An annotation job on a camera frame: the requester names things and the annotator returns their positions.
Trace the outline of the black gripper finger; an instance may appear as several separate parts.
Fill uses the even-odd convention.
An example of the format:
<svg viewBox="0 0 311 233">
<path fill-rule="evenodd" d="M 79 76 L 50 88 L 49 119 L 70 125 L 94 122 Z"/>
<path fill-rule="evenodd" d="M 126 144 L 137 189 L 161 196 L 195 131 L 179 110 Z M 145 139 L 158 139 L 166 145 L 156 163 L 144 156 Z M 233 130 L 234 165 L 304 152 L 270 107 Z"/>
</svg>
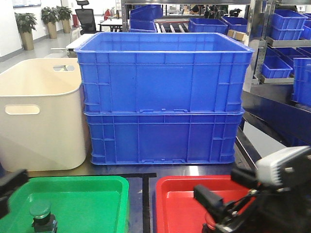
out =
<svg viewBox="0 0 311 233">
<path fill-rule="evenodd" d="M 5 175 L 0 179 L 0 217 L 3 218 L 9 213 L 9 198 L 11 195 L 29 180 L 28 171 L 19 169 Z"/>
</svg>

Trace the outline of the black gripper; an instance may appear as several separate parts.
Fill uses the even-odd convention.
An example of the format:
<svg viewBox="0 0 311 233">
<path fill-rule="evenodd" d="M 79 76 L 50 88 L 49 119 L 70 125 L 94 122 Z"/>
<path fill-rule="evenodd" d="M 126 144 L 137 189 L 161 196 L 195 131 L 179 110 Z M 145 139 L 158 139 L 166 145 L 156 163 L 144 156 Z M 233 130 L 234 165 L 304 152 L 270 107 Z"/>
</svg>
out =
<svg viewBox="0 0 311 233">
<path fill-rule="evenodd" d="M 221 216 L 223 198 L 199 184 L 194 198 L 212 215 Z M 216 233 L 309 233 L 311 188 L 295 188 L 279 194 L 261 194 L 238 217 L 216 225 Z"/>
</svg>

